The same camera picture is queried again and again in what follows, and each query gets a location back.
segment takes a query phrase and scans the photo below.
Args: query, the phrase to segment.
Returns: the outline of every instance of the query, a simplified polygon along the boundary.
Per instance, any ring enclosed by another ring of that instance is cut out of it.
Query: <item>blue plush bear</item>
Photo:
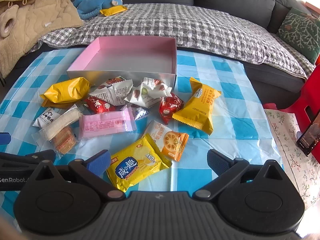
[[[122,5],[122,0],[74,0],[73,5],[77,8],[80,18],[87,20],[97,16],[102,9]]]

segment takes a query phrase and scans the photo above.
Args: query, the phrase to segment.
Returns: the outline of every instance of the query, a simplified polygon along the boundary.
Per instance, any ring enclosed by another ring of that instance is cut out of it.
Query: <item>white snack package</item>
[[[132,87],[132,79],[112,84],[107,81],[98,86],[98,88],[92,93],[89,93],[89,95],[104,100],[114,106],[122,106],[126,103],[124,98],[129,94]]]
[[[56,113],[51,107],[49,107],[35,120],[32,126],[43,129],[56,120],[59,116],[60,114]]]
[[[124,99],[132,104],[150,108],[162,97],[171,97],[171,87],[159,79],[144,78],[138,87],[132,87],[130,94]]]
[[[81,111],[72,106],[68,111],[59,116],[54,122],[41,129],[39,134],[47,141],[51,141],[63,128],[79,120]]]

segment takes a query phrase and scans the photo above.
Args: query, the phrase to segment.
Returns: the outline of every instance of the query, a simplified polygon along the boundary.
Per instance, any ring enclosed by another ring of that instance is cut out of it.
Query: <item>cardboard box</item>
[[[138,86],[144,77],[160,79],[172,88],[177,73],[175,38],[108,36],[96,38],[67,70],[70,79],[84,77],[100,85],[122,76]]]

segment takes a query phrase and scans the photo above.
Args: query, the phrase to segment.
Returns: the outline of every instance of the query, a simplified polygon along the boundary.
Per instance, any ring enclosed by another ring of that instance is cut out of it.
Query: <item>blue and white checkered tablecloth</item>
[[[44,52],[26,69],[0,104],[0,132],[9,132],[12,136],[10,144],[0,145],[0,151],[25,155],[51,147],[49,143],[37,146],[32,136],[39,130],[32,124],[45,110],[39,95],[52,84],[68,79],[66,70],[82,51],[81,48]],[[254,164],[262,164],[267,159],[281,162],[263,107],[241,63],[185,51],[178,51],[177,62],[174,93],[185,102],[191,97],[190,77],[222,91],[214,102],[214,131],[208,136],[191,126],[171,121],[170,128],[190,135],[180,162],[147,177],[127,193],[132,190],[182,190],[192,194],[217,176],[206,160],[211,148],[231,159],[242,157]],[[136,141],[152,119],[161,122],[156,106],[147,118],[137,121],[137,131],[80,142],[55,164],[67,164],[74,158],[87,159],[102,149],[109,149],[114,154]],[[77,134],[79,122],[72,126]],[[12,205],[17,195],[15,191],[0,194],[0,215],[12,222]]]

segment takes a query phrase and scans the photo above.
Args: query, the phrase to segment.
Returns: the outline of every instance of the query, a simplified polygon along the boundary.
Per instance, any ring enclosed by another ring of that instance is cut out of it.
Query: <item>red chair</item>
[[[301,88],[301,95],[298,100],[288,108],[281,109],[280,111],[294,113],[296,115],[300,131],[304,132],[311,123],[306,113],[306,108],[308,106],[314,115],[316,115],[320,109],[320,65],[316,66],[313,73]],[[263,108],[278,110],[274,103],[264,104]],[[312,154],[320,163],[320,144],[316,145]]]

